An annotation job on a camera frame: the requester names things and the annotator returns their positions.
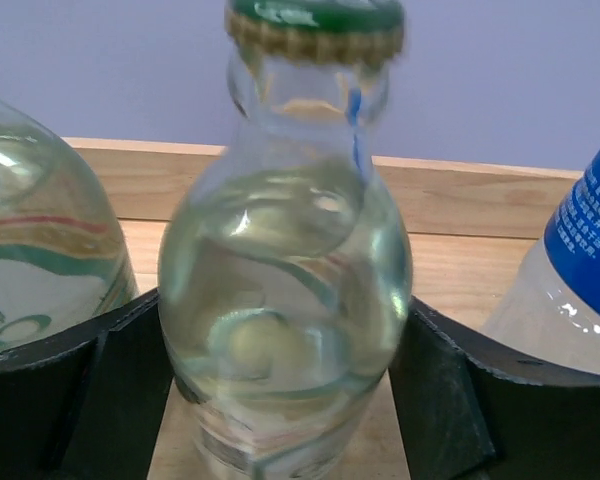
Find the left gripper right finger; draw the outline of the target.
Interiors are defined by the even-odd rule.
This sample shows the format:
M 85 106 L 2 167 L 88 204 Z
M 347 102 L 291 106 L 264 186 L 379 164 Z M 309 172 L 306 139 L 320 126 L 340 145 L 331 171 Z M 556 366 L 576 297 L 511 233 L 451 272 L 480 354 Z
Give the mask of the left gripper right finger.
M 389 377 L 414 479 L 600 479 L 600 375 L 413 299 Z

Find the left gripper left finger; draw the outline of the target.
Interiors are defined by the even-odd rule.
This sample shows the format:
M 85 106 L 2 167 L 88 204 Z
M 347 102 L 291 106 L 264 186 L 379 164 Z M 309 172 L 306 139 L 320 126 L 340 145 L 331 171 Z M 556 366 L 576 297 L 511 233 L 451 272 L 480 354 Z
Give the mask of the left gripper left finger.
M 0 354 L 0 479 L 144 479 L 172 370 L 151 290 Z

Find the blue label water bottle front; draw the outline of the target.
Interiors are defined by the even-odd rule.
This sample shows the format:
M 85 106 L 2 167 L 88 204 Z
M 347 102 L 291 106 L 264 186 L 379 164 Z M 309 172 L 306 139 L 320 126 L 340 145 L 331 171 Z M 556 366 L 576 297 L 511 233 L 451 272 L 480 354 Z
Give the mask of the blue label water bottle front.
M 600 150 L 481 331 L 525 354 L 600 375 Z

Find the clear glass soda bottle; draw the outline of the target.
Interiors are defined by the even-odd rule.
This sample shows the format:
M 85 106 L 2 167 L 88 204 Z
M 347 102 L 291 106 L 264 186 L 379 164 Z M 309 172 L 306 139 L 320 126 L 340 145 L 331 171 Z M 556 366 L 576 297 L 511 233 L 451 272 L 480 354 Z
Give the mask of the clear glass soda bottle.
M 411 300 L 409 239 L 365 146 L 404 10 L 230 1 L 225 28 L 242 121 L 165 230 L 161 328 L 205 478 L 324 479 Z
M 138 293 L 95 172 L 0 99 L 0 353 L 110 312 Z

